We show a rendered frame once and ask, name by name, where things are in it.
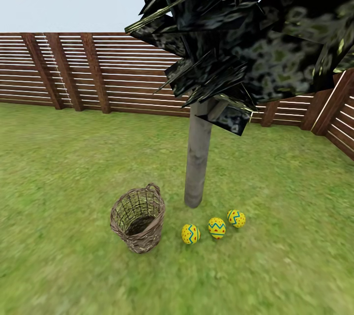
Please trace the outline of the easter egg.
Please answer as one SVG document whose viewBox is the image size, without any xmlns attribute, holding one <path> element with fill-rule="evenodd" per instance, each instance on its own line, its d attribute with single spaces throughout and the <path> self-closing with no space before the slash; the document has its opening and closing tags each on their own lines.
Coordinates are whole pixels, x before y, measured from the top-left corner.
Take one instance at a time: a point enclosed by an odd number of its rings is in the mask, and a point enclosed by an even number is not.
<svg viewBox="0 0 354 315">
<path fill-rule="evenodd" d="M 238 211 L 238 210 L 230 210 L 227 213 L 227 218 L 228 218 L 230 224 L 236 228 L 241 228 L 246 223 L 245 215 L 241 211 Z"/>
<path fill-rule="evenodd" d="M 186 244 L 192 245 L 198 242 L 201 234 L 195 225 L 186 224 L 182 228 L 181 235 Z"/>
<path fill-rule="evenodd" d="M 226 231 L 225 222 L 220 218 L 212 218 L 208 222 L 208 228 L 215 239 L 221 239 Z"/>
</svg>

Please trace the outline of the wicker basket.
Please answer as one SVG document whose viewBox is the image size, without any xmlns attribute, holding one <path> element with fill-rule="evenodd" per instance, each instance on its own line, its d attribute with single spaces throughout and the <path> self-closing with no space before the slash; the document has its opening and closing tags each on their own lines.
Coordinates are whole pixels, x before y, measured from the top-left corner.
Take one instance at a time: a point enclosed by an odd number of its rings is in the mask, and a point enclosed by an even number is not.
<svg viewBox="0 0 354 315">
<path fill-rule="evenodd" d="M 117 210 L 117 207 L 121 204 L 121 202 L 123 202 L 124 198 L 130 200 L 131 194 L 139 194 L 140 191 L 143 191 L 145 196 L 147 196 L 148 193 L 156 196 L 155 200 L 152 198 L 147 201 L 147 203 L 152 206 L 153 212 L 155 212 L 157 208 L 157 215 L 150 215 L 150 210 L 146 209 L 146 214 L 139 215 L 132 219 L 127 228 L 124 229 L 124 225 L 121 225 L 124 216 Z M 110 226 L 112 231 L 114 231 L 114 233 L 127 244 L 128 248 L 132 250 L 132 252 L 138 254 L 149 253 L 161 239 L 164 213 L 165 203 L 160 195 L 160 187 L 154 183 L 149 183 L 146 188 L 132 189 L 118 199 L 110 212 Z M 132 231 L 133 226 L 137 225 L 142 219 L 144 221 L 150 221 L 150 223 L 146 225 L 141 224 L 140 228 L 142 230 L 139 230 L 138 233 Z"/>
</svg>

